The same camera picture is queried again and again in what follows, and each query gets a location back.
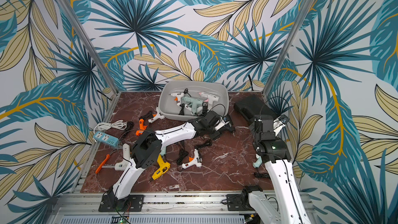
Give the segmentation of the orange handled tool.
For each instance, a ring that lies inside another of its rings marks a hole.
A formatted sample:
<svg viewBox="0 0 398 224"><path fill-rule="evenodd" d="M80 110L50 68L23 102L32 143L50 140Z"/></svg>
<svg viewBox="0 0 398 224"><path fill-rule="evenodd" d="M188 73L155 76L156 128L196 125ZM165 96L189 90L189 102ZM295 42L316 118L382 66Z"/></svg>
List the orange handled tool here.
<svg viewBox="0 0 398 224"><path fill-rule="evenodd" d="M103 168L103 166L106 164L106 162L110 159L110 154L107 154L105 159L99 164L99 166L97 167L97 169L95 170L95 174L98 174L101 169Z"/></svg>

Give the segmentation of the teal power strip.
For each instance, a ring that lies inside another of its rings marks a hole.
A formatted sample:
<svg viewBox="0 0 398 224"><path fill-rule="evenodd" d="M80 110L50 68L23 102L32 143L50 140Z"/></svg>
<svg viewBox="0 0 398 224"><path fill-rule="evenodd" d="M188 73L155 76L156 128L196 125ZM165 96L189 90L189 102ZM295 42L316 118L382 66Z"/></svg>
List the teal power strip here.
<svg viewBox="0 0 398 224"><path fill-rule="evenodd" d="M94 134L93 138L96 142L101 142L101 143L107 144L107 145L109 145L111 147L115 147L115 148L117 148L118 144L119 144L118 138L111 136L109 134L106 134L104 132L101 132L101 131L97 131Z"/></svg>

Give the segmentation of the large mint glue gun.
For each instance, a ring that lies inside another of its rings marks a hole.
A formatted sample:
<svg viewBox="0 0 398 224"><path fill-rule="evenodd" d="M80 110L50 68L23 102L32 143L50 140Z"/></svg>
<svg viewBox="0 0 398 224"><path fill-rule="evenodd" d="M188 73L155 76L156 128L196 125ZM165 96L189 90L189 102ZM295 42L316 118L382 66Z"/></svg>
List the large mint glue gun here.
<svg viewBox="0 0 398 224"><path fill-rule="evenodd" d="M181 100L184 104L184 108L190 111L193 116L196 116L203 110L203 103L206 102L206 100L189 96L184 96Z"/></svg>

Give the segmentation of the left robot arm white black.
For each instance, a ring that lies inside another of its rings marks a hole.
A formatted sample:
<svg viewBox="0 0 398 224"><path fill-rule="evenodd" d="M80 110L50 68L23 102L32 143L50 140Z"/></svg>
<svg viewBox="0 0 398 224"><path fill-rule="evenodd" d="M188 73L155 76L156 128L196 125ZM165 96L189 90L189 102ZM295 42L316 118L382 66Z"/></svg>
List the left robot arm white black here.
<svg viewBox="0 0 398 224"><path fill-rule="evenodd" d="M231 120L219 116L192 119L179 126L153 131L145 131L132 148L130 161L118 181L107 192L112 203L124 201L131 193L131 190L141 174L158 159L161 149L178 143L191 140L200 136L208 135L215 140L220 135L229 131L233 133L235 127Z"/></svg>

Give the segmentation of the white orange trigger glue gun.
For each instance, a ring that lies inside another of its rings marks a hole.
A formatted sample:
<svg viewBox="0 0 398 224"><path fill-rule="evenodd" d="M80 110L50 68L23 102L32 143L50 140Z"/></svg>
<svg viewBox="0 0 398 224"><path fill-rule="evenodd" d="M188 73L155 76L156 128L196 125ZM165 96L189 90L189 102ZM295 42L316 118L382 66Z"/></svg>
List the white orange trigger glue gun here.
<svg viewBox="0 0 398 224"><path fill-rule="evenodd" d="M170 96L174 97L175 101L177 102L177 106L181 105L181 99L182 97L184 97L184 93L183 92L175 92L175 93L171 93Z"/></svg>

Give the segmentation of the small mint glue gun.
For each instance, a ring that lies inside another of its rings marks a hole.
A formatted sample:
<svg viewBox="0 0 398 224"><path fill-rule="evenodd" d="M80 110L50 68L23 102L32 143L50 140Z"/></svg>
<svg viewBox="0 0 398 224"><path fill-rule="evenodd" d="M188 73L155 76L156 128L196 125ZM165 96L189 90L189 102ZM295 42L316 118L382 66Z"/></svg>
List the small mint glue gun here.
<svg viewBox="0 0 398 224"><path fill-rule="evenodd" d="M263 161L261 157L258 157L257 160L252 164L254 168L259 168L262 165Z"/></svg>

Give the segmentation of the small white orange glue gun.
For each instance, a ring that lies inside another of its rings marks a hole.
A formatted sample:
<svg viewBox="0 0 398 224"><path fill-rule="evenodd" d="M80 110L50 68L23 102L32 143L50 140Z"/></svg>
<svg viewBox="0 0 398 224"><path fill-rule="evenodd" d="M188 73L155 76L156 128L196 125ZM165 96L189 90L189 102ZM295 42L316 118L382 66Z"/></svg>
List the small white orange glue gun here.
<svg viewBox="0 0 398 224"><path fill-rule="evenodd" d="M198 149L194 150L194 157L193 158L189 157L189 162L188 163L183 163L181 165L181 167L183 169L187 169L187 168L192 167L192 166L196 166L197 168L200 168L202 166L202 156L200 155Z"/></svg>

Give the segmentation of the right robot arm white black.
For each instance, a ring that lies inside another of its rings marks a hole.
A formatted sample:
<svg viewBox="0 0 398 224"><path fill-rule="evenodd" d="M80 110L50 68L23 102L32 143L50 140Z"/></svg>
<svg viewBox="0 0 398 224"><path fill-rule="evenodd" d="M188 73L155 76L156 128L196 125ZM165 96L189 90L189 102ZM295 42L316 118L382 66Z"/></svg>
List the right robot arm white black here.
<svg viewBox="0 0 398 224"><path fill-rule="evenodd" d="M270 115L255 115L253 147L272 181L279 209L274 208L259 186L246 186L243 205L252 208L264 224L310 224L311 219L294 179L287 144L277 137L284 122Z"/></svg>

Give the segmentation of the black tool case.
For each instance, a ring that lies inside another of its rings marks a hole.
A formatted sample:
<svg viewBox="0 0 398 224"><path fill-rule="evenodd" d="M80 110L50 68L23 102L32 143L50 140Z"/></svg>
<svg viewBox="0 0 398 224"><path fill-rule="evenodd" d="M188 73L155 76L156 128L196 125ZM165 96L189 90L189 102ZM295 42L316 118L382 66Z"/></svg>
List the black tool case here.
<svg viewBox="0 0 398 224"><path fill-rule="evenodd" d="M255 115L270 115L273 119L278 117L278 115L271 110L262 99L255 95L245 97L235 102L234 109L243 116L248 124L253 123Z"/></svg>

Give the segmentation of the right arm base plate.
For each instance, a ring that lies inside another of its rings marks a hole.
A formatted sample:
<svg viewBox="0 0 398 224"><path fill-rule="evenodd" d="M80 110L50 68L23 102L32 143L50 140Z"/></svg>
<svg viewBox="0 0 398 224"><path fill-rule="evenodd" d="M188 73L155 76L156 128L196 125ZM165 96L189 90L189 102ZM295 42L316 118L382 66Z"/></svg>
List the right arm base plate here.
<svg viewBox="0 0 398 224"><path fill-rule="evenodd" d="M245 195L228 194L226 197L223 203L227 205L228 211L254 211Z"/></svg>

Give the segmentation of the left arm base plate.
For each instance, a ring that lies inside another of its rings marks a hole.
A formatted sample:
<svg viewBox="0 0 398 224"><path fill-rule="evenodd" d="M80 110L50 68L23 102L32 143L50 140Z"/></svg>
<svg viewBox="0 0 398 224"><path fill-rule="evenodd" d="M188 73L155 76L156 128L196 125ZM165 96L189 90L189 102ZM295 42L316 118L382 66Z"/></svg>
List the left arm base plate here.
<svg viewBox="0 0 398 224"><path fill-rule="evenodd" d="M98 211L104 212L141 212L144 195L129 195L122 200L116 200L111 194L102 196Z"/></svg>

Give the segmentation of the yellow black glue gun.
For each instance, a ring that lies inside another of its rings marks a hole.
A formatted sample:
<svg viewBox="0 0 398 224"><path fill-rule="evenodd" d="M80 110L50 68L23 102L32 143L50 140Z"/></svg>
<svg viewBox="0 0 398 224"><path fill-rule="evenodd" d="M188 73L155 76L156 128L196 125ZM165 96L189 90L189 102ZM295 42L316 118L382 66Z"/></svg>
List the yellow black glue gun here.
<svg viewBox="0 0 398 224"><path fill-rule="evenodd" d="M170 163L167 162L167 161L164 161L161 155L158 156L157 163L159 165L159 168L153 173L153 175L152 175L152 177L151 177L149 182L152 182L152 181L157 180L158 178L160 178L171 167Z"/></svg>

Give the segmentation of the white pink glue gun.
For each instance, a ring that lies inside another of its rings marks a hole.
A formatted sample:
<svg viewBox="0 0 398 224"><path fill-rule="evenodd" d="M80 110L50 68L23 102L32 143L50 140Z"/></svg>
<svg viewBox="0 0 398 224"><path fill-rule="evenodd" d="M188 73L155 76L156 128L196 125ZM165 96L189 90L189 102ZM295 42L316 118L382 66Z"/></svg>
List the white pink glue gun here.
<svg viewBox="0 0 398 224"><path fill-rule="evenodd" d="M199 92L199 95L203 98L206 98L206 102L209 105L213 105L215 102L219 101L219 96L216 96L214 94L208 93L208 92Z"/></svg>

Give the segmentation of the mint green glue gun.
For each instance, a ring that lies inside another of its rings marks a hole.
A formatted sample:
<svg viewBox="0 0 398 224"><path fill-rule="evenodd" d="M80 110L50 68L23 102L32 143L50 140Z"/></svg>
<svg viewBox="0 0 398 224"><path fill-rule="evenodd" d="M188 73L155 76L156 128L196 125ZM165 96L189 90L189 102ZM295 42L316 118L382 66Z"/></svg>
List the mint green glue gun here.
<svg viewBox="0 0 398 224"><path fill-rule="evenodd" d="M166 147L161 149L160 155L163 156L163 157L166 155Z"/></svg>

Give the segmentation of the grey plastic storage box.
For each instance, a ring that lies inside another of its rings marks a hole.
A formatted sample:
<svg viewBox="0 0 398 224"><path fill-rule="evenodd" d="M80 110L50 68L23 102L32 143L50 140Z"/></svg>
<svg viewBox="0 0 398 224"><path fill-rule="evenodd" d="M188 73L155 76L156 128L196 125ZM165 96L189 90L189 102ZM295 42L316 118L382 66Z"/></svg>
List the grey plastic storage box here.
<svg viewBox="0 0 398 224"><path fill-rule="evenodd" d="M225 116L229 110L229 95L222 84L172 81L163 88L158 110L171 120L187 121L214 111Z"/></svg>

